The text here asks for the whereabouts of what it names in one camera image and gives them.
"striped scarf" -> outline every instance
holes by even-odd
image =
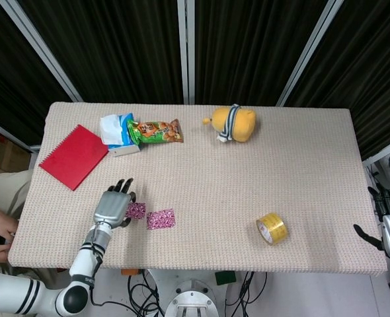
[[[232,140],[233,126],[235,125],[236,113],[240,107],[241,106],[238,104],[233,104],[232,107],[230,107],[230,111],[227,115],[223,131],[220,132],[219,136],[217,137],[221,142]]]

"pink candy wrapper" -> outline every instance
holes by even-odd
[[[175,226],[175,224],[175,212],[173,209],[165,209],[162,211],[156,211],[154,213],[148,213],[148,230],[172,228]]]
[[[145,203],[130,203],[126,211],[126,218],[143,219],[145,217]]]

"red notebook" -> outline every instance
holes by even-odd
[[[39,166],[75,190],[107,152],[101,138],[79,124]]]

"black joint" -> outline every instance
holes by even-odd
[[[83,286],[73,286],[64,294],[64,308],[71,314],[81,312],[86,307],[87,303],[88,292]]]

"black curtain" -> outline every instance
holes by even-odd
[[[390,144],[390,0],[345,0],[286,106],[350,109],[363,159]]]
[[[40,144],[55,101],[70,99],[0,6],[0,126],[28,145]]]
[[[326,3],[196,1],[196,103],[275,106]]]
[[[86,102],[182,103],[176,0],[19,0]]]

